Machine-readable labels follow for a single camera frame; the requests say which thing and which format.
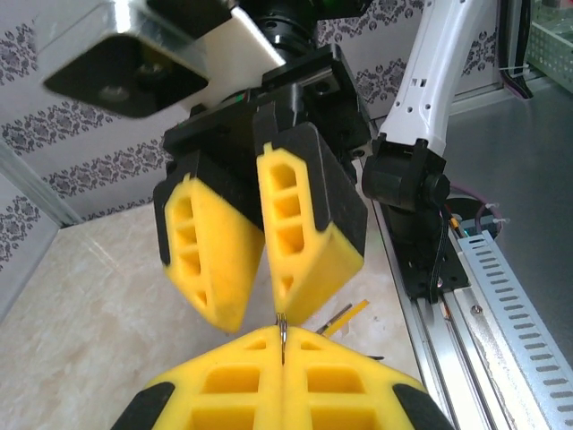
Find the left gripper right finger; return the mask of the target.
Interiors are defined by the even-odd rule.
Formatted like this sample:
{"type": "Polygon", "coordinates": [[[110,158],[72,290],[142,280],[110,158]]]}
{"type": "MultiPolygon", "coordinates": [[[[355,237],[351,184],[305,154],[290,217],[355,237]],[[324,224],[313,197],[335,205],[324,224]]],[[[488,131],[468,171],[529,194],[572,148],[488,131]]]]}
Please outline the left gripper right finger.
{"type": "Polygon", "coordinates": [[[453,430],[453,425],[417,379],[290,327],[284,430],[453,430]]]}

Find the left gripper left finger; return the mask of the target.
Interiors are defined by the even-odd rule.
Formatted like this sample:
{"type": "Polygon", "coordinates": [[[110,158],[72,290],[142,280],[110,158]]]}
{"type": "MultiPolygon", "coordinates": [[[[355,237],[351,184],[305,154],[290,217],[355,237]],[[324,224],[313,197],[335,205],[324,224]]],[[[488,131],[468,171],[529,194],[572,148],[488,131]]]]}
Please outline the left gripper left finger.
{"type": "Polygon", "coordinates": [[[272,325],[152,378],[110,430],[282,430],[281,377],[272,325]]]}

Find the yellow plastic key tag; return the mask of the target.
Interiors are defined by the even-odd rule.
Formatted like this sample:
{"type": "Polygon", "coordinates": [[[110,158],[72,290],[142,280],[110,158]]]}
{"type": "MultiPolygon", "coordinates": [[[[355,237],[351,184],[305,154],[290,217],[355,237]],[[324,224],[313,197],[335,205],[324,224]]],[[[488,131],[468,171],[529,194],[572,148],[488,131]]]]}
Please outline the yellow plastic key tag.
{"type": "Polygon", "coordinates": [[[340,331],[345,325],[348,325],[348,323],[360,314],[369,304],[370,301],[367,299],[362,300],[356,305],[348,304],[323,324],[316,333],[323,337],[330,338],[336,332],[340,331]]]}

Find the green perforated metal tray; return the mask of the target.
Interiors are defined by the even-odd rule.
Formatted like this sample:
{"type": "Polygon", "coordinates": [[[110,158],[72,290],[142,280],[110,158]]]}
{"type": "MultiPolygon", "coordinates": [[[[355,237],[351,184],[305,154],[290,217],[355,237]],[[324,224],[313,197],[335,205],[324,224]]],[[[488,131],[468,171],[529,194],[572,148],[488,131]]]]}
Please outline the green perforated metal tray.
{"type": "Polygon", "coordinates": [[[533,21],[526,58],[530,65],[573,94],[573,42],[533,21]]]}

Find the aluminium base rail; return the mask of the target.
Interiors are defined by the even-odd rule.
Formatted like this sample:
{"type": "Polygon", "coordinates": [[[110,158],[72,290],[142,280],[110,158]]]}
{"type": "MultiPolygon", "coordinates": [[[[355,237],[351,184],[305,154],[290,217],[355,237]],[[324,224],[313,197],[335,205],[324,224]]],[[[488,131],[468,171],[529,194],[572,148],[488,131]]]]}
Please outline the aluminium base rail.
{"type": "Polygon", "coordinates": [[[367,202],[384,244],[421,380],[456,430],[548,430],[538,402],[462,251],[468,286],[436,305],[406,294],[377,202],[367,202]]]}

